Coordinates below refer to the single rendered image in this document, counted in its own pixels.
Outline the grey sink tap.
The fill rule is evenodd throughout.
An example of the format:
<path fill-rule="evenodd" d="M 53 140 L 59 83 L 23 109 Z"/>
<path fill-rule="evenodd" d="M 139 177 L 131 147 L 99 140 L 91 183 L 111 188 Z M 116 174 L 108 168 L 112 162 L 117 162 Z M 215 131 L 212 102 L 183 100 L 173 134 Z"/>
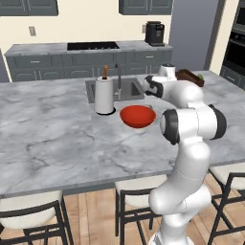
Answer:
<path fill-rule="evenodd" d="M 119 96 L 119 100 L 120 100 L 121 96 L 122 96 L 121 65 L 119 63 L 116 63 L 115 68 L 118 70 L 118 96 Z"/>

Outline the black built-in oven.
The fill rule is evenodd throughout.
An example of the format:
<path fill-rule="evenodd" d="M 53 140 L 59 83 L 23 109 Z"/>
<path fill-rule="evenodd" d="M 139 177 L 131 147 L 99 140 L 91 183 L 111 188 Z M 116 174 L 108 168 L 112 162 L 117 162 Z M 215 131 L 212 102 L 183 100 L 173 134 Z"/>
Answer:
<path fill-rule="evenodd" d="M 245 77 L 245 0 L 239 0 L 223 65 Z"/>

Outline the black stool with cream seat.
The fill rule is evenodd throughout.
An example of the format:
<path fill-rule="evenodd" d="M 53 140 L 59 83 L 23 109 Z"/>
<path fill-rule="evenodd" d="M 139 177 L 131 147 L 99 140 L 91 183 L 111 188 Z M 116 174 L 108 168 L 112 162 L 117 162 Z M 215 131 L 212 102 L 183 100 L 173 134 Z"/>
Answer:
<path fill-rule="evenodd" d="M 3 239 L 0 245 L 33 245 L 60 237 L 62 245 L 74 245 L 61 190 L 0 199 L 0 235 L 5 229 L 22 230 L 23 236 Z"/>
<path fill-rule="evenodd" d="M 223 212 L 226 205 L 245 201 L 245 195 L 229 197 L 232 189 L 245 190 L 245 163 L 210 167 L 209 173 L 222 190 L 221 194 L 212 196 L 212 204 L 216 209 L 216 217 L 208 241 L 208 245 L 212 245 L 213 240 L 218 236 L 245 231 L 245 225 L 234 227 Z"/>
<path fill-rule="evenodd" d="M 125 225 L 136 223 L 142 244 L 146 245 L 141 222 L 148 220 L 148 228 L 153 228 L 153 220 L 158 217 L 148 204 L 149 193 L 165 182 L 165 174 L 145 178 L 125 180 L 115 183 L 115 236 L 124 245 Z"/>

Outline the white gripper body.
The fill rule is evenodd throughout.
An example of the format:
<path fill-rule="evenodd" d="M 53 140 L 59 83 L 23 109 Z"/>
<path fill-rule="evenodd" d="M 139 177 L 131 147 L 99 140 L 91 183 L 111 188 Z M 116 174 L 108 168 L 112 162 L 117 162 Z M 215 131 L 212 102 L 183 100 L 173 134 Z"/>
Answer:
<path fill-rule="evenodd" d="M 166 77 L 168 80 L 176 80 L 175 67 L 169 63 L 160 66 L 159 77 Z"/>

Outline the grey base cupboard run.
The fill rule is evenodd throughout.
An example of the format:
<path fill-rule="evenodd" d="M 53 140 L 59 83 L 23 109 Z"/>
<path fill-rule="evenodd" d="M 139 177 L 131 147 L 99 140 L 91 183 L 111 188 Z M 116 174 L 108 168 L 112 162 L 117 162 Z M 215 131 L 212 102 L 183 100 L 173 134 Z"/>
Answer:
<path fill-rule="evenodd" d="M 162 64 L 170 63 L 172 47 L 152 47 L 142 40 L 117 41 L 118 49 L 68 51 L 67 43 L 13 44 L 5 53 L 12 81 L 95 78 L 102 75 L 156 74 Z"/>

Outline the grey fridge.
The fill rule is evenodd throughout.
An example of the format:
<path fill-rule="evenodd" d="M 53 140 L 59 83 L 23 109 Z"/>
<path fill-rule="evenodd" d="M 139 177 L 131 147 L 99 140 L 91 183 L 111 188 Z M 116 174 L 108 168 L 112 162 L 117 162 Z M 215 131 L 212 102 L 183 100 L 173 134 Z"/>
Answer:
<path fill-rule="evenodd" d="M 172 64 L 191 71 L 210 68 L 226 0 L 174 0 L 168 44 Z"/>

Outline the black hob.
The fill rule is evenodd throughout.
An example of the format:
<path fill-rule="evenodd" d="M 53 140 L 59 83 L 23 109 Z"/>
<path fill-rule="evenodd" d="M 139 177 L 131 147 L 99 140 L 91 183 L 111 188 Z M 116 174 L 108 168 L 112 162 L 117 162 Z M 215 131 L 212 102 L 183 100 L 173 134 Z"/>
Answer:
<path fill-rule="evenodd" d="M 100 41 L 100 42 L 71 42 L 67 44 L 68 51 L 80 50 L 114 50 L 119 49 L 115 41 Z"/>

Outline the steel sink basin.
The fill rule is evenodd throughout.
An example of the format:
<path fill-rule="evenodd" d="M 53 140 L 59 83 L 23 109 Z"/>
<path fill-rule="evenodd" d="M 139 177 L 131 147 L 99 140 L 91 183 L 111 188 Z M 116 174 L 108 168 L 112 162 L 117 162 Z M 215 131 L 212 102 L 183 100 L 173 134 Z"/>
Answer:
<path fill-rule="evenodd" d="M 90 103 L 95 102 L 95 80 L 86 80 L 87 98 Z M 123 78 L 121 94 L 118 95 L 118 80 L 113 79 L 114 101 L 119 100 L 143 100 L 145 98 L 142 85 L 136 78 Z"/>

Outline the brown wooden tray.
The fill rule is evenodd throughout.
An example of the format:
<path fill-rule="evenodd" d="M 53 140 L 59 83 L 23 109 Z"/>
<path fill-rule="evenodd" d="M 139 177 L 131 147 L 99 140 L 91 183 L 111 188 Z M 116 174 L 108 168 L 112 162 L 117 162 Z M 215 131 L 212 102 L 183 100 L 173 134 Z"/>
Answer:
<path fill-rule="evenodd" d="M 178 72 L 175 73 L 175 76 L 177 77 L 178 80 L 188 80 L 192 83 L 195 83 L 199 87 L 203 87 L 205 83 L 203 79 L 201 79 L 200 77 L 198 77 L 188 69 L 179 70 Z"/>

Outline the black coffee machine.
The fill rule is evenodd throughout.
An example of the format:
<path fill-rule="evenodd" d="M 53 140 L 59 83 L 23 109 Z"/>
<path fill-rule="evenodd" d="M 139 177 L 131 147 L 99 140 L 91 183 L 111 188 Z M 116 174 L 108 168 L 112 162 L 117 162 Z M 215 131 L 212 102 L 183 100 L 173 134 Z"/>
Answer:
<path fill-rule="evenodd" d="M 160 21 L 148 21 L 145 26 L 145 42 L 152 47 L 164 46 L 165 25 Z"/>

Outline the grey drawer below oven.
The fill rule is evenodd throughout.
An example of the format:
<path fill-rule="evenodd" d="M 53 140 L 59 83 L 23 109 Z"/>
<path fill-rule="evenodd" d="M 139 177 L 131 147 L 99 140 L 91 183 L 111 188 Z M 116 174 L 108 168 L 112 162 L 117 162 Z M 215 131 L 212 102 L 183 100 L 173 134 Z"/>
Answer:
<path fill-rule="evenodd" d="M 239 73 L 227 68 L 225 66 L 221 67 L 220 76 L 232 84 L 236 85 L 242 90 L 245 90 L 245 77 Z"/>

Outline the grey wall cupboard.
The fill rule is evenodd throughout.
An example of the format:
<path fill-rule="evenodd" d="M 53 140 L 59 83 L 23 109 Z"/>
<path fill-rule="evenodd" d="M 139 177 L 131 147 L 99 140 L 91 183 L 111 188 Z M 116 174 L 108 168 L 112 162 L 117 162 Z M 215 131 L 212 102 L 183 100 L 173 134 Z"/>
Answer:
<path fill-rule="evenodd" d="M 56 0 L 0 0 L 0 16 L 58 16 Z"/>
<path fill-rule="evenodd" d="M 171 15 L 173 0 L 119 0 L 122 15 Z"/>

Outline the red bowl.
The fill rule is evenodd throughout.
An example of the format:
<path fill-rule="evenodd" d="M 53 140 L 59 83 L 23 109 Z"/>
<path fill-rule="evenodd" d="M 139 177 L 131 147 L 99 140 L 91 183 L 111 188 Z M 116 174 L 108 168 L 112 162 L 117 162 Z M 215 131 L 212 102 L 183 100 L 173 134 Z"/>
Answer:
<path fill-rule="evenodd" d="M 151 125 L 156 113 L 153 109 L 144 105 L 129 105 L 120 112 L 122 121 L 132 128 L 144 128 Z"/>

